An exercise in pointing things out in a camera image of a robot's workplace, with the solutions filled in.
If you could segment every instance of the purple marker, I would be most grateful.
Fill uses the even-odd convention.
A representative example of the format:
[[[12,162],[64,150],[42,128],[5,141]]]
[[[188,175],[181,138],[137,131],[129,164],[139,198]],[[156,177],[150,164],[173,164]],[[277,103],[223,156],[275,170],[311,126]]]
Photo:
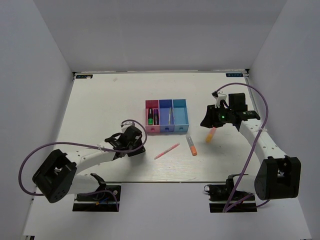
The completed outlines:
[[[153,124],[159,125],[159,110],[153,109]]]

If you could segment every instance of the white wall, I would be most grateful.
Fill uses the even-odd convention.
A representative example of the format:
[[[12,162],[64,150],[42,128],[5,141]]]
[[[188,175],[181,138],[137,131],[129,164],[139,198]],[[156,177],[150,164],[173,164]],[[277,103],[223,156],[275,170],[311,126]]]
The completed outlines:
[[[34,0],[74,72],[250,68],[286,0]]]
[[[0,1],[0,33],[0,235],[18,240],[31,202],[19,188],[19,167],[31,150],[56,139],[72,72],[32,0]],[[47,152],[24,171],[30,190]]]
[[[320,1],[286,3],[250,78],[269,104],[269,133],[289,156],[301,160],[298,198],[312,238],[319,240]],[[260,100],[258,107],[264,109]]]

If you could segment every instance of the black label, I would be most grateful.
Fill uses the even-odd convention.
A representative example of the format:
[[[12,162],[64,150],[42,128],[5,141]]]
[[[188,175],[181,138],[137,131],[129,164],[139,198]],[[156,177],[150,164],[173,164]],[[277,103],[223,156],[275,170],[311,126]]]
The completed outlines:
[[[227,78],[243,78],[244,75],[242,73],[226,73]]]
[[[76,79],[92,79],[93,75],[92,74],[87,74],[87,75],[77,75],[75,76]]]

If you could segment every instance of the pink pen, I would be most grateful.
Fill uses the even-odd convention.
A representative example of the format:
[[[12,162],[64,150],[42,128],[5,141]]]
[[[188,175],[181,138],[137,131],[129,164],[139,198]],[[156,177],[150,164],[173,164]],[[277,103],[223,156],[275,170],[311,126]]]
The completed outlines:
[[[180,145],[180,142],[178,142],[177,144],[173,145],[172,147],[168,148],[167,150],[165,150],[164,152],[160,153],[159,155],[155,156],[154,160],[162,157],[163,155],[165,155],[166,153],[170,152],[172,149],[175,149],[176,147],[178,147]]]

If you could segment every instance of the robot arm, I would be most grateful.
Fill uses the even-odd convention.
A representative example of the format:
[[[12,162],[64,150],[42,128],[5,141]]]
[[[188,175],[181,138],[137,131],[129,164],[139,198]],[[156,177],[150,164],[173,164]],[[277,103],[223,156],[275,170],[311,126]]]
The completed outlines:
[[[252,146],[262,122],[255,111],[248,111],[244,93],[229,94],[229,106],[225,94],[212,94],[218,103],[208,105],[202,127],[219,128],[231,123]],[[257,176],[244,175],[237,187],[239,192],[257,194],[261,200],[295,198],[299,192],[301,163],[296,157],[289,157],[263,130],[254,149],[260,161]],[[239,175],[230,175],[226,180],[227,193],[230,194]]]
[[[95,173],[79,175],[85,169],[101,163],[114,161],[144,153],[142,132],[134,125],[122,127],[122,133],[116,133],[97,145],[98,149],[86,148],[80,151],[63,153],[52,151],[32,177],[32,181],[41,190],[50,203],[56,203],[67,194],[96,192],[105,189],[105,181]]]

